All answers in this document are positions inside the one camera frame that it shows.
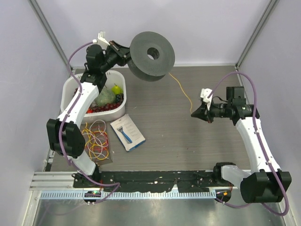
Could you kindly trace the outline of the grey perforated cable spool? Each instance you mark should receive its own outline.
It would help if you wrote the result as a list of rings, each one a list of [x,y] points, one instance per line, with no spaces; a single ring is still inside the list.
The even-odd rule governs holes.
[[[143,81],[158,81],[168,74],[175,63],[171,43],[156,32],[142,32],[130,44],[130,71]]]

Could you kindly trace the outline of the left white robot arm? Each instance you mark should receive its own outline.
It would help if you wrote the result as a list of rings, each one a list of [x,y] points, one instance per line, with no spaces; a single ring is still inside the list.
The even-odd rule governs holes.
[[[100,184],[99,167],[85,151],[85,139],[80,131],[82,120],[92,102],[100,94],[107,81],[106,73],[115,65],[124,66],[130,59],[130,48],[110,41],[106,48],[95,41],[86,47],[85,70],[81,79],[72,77],[78,89],[66,109],[57,119],[47,121],[50,149],[62,155],[68,164],[73,165],[78,175],[88,187]]]

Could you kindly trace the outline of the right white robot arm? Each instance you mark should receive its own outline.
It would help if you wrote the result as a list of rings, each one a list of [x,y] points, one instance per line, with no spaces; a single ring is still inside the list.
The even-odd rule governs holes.
[[[213,182],[218,186],[230,182],[240,189],[246,203],[281,202],[292,178],[273,158],[261,129],[259,113],[254,105],[247,104],[244,88],[227,87],[225,103],[217,104],[211,92],[211,89],[201,90],[201,106],[191,116],[208,123],[214,118],[232,120],[242,137],[251,166],[248,173],[234,163],[219,162],[214,166]]]

